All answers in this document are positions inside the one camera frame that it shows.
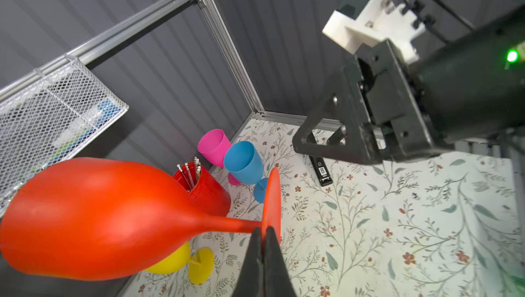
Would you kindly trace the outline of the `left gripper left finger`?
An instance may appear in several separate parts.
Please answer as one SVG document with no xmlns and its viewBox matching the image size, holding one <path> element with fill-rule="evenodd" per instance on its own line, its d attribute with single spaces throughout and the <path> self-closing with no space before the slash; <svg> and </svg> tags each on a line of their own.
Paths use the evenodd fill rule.
<svg viewBox="0 0 525 297">
<path fill-rule="evenodd" d="M 244 263 L 232 297 L 263 296 L 263 257 L 261 229 L 256 228 L 247 247 Z"/>
</svg>

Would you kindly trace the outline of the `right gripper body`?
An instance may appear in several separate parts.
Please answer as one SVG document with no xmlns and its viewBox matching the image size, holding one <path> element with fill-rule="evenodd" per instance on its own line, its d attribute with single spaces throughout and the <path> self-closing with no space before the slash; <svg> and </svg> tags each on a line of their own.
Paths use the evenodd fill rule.
<svg viewBox="0 0 525 297">
<path fill-rule="evenodd" d="M 362 60 L 371 73 L 362 89 L 383 160 L 413 162 L 445 151 L 416 102 L 407 69 L 419 60 L 412 43 L 424 31 L 410 6 L 392 0 L 343 0 L 323 28 L 325 36 L 352 55 L 369 47 Z"/>
</svg>

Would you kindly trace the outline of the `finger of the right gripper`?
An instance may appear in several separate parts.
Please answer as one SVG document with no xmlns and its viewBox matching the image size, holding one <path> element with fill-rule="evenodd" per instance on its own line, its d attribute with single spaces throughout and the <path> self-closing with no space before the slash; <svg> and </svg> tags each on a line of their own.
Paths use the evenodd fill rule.
<svg viewBox="0 0 525 297">
<path fill-rule="evenodd" d="M 365 75 L 370 73 L 369 65 L 352 57 L 328 78 L 313 109 L 293 136 L 295 152 L 363 165 L 383 162 L 362 89 Z M 328 118 L 336 120 L 338 126 L 326 143 L 309 141 L 313 130 Z"/>
</svg>

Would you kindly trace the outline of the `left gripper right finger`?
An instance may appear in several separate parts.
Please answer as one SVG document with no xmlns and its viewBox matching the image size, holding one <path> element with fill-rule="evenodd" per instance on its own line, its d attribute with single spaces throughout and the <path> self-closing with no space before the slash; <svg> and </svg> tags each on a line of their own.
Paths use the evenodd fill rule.
<svg viewBox="0 0 525 297">
<path fill-rule="evenodd" d="M 264 296 L 296 297 L 276 231 L 271 226 L 266 229 L 262 251 Z"/>
</svg>

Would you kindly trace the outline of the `yellow wine glass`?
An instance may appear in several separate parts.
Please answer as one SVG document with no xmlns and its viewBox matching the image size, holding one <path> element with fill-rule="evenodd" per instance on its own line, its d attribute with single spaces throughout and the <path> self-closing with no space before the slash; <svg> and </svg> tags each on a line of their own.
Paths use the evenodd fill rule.
<svg viewBox="0 0 525 297">
<path fill-rule="evenodd" d="M 145 271 L 156 275 L 168 275 L 188 265 L 189 281 L 194 285 L 200 285 L 211 276 L 214 262 L 215 258 L 211 249 L 207 247 L 198 249 L 191 255 L 189 242 L 186 242 L 164 260 L 150 266 Z"/>
</svg>

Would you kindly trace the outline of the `blue wine glass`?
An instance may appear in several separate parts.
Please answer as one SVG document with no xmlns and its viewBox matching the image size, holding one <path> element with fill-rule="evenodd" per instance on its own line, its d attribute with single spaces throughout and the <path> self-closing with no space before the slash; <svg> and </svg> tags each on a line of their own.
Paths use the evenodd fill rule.
<svg viewBox="0 0 525 297">
<path fill-rule="evenodd" d="M 263 162 L 249 141 L 234 144 L 224 157 L 224 167 L 242 184 L 254 185 L 254 198 L 264 204 L 268 179 L 263 177 Z"/>
</svg>

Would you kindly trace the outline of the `pink wine glass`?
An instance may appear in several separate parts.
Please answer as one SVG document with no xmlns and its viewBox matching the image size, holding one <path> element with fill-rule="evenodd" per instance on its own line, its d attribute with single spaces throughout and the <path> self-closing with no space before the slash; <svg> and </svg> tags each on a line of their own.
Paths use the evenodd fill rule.
<svg viewBox="0 0 525 297">
<path fill-rule="evenodd" d="M 198 143 L 198 151 L 216 167 L 224 168 L 224 157 L 232 147 L 225 132 L 214 129 L 206 133 Z"/>
</svg>

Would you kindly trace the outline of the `red-orange wine glass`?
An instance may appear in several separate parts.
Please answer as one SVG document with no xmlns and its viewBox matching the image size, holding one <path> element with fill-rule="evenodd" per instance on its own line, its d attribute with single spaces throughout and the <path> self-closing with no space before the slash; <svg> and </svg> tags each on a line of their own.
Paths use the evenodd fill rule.
<svg viewBox="0 0 525 297">
<path fill-rule="evenodd" d="M 170 175 L 142 163 L 74 158 L 30 179 L 1 221 L 1 253 L 29 275 L 84 281 L 127 277 L 209 231 L 281 227 L 273 170 L 261 221 L 207 214 Z"/>
</svg>

